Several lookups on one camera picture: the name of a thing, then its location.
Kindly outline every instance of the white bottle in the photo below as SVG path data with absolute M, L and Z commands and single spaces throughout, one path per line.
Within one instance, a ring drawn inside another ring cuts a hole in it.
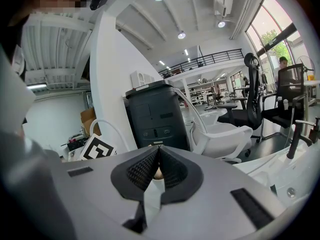
M 283 100 L 283 108 L 284 108 L 284 110 L 288 110 L 288 108 L 289 108 L 289 103 L 286 98 Z

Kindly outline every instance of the floor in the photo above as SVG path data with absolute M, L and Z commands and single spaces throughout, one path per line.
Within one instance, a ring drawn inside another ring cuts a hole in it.
M 235 104 L 238 105 L 236 109 L 242 109 L 240 101 L 237 101 Z M 265 100 L 265 109 L 274 108 L 274 105 L 275 105 L 275 97 L 270 97 Z M 195 106 L 199 114 L 204 114 L 212 111 L 212 110 L 206 111 L 205 110 L 206 107 L 207 105 Z M 188 130 L 188 126 L 190 125 L 190 122 L 193 121 L 194 117 L 191 115 L 188 108 L 182 108 L 181 111 L 182 111 L 183 119 L 186 123 L 186 128 Z M 315 122 L 316 117 L 320 117 L 320 104 L 309 107 L 309 121 Z M 289 133 L 289 129 L 281 129 L 279 125 L 274 124 L 268 120 L 265 120 L 264 126 L 263 126 L 264 136 L 270 135 L 274 132 L 279 132 L 280 130 L 285 134 Z M 253 131 L 253 135 L 260 136 L 260 132 L 261 132 L 261 126 L 258 129 Z M 252 141 L 252 147 L 251 147 L 250 156 L 246 157 L 245 151 L 242 151 L 238 156 L 238 158 L 240 158 L 242 162 L 252 161 L 255 159 L 268 156 L 290 145 L 290 143 L 286 144 L 287 139 L 281 135 L 276 135 L 270 139 L 261 140 L 260 143 L 256 143 L 255 138 L 252 138 L 251 141 Z

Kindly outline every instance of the white desk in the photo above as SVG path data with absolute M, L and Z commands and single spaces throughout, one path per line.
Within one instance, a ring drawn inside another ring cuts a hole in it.
M 320 85 L 320 80 L 304 81 L 303 85 L 304 85 L 304 93 L 306 94 L 306 98 L 304 99 L 304 107 L 305 107 L 304 118 L 306 121 L 308 121 L 309 120 L 309 106 L 316 102 L 315 98 L 312 98 L 311 100 L 309 100 L 308 87 Z M 304 126 L 303 134 L 306 136 L 307 132 L 308 132 L 308 127 Z

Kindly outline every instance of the cardboard box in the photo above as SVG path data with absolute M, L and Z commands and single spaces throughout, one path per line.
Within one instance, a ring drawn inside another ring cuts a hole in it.
M 81 114 L 81 121 L 82 121 L 84 130 L 85 130 L 86 134 L 89 136 L 91 123 L 96 119 L 95 110 L 94 110 L 94 108 L 89 108 L 89 109 L 81 112 L 80 114 Z M 98 136 L 101 136 L 101 132 L 100 132 L 100 128 L 99 128 L 98 123 L 96 123 L 94 125 L 93 133 Z

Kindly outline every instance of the air conditioner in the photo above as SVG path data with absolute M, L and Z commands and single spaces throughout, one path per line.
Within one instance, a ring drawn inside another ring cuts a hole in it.
M 231 13 L 232 4 L 234 0 L 213 0 L 214 15 L 221 15 L 226 17 Z

